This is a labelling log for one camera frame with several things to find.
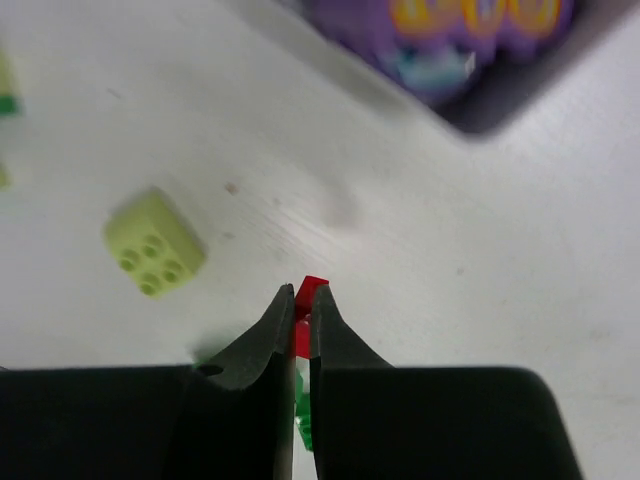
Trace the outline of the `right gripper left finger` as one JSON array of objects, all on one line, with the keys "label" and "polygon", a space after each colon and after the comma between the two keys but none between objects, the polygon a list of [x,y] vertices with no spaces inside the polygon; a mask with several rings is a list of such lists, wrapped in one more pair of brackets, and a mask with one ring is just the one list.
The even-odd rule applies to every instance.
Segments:
[{"label": "right gripper left finger", "polygon": [[1,375],[5,479],[288,479],[294,293],[200,365]]}]

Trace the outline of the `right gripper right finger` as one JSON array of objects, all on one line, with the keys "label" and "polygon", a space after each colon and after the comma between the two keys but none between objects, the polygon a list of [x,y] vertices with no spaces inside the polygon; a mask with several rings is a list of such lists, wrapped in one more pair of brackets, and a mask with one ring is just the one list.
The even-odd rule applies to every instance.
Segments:
[{"label": "right gripper right finger", "polygon": [[395,367],[343,320],[311,312],[311,427],[322,479],[578,479],[546,383],[515,367]]}]

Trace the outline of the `dark green lego brick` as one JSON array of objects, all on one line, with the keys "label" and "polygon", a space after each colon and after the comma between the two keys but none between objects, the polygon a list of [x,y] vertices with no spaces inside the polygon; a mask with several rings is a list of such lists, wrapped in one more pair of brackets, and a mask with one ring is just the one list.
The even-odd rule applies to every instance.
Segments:
[{"label": "dark green lego brick", "polygon": [[305,387],[305,378],[299,369],[296,369],[294,421],[304,448],[312,452],[311,396]]}]

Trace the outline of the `small red lego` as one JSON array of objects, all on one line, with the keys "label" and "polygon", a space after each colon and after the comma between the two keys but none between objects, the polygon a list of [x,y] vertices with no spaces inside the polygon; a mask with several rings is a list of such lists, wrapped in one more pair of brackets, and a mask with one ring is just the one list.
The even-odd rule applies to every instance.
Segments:
[{"label": "small red lego", "polygon": [[315,293],[329,281],[306,276],[295,295],[295,354],[303,359],[311,358],[311,311]]}]

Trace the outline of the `purple curved lego brick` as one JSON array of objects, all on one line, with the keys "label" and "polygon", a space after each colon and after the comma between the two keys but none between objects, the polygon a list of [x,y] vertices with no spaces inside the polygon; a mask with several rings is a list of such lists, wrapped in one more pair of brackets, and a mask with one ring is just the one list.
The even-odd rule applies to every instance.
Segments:
[{"label": "purple curved lego brick", "polygon": [[328,40],[433,105],[457,97],[499,52],[529,60],[567,30],[572,1],[311,1]]}]

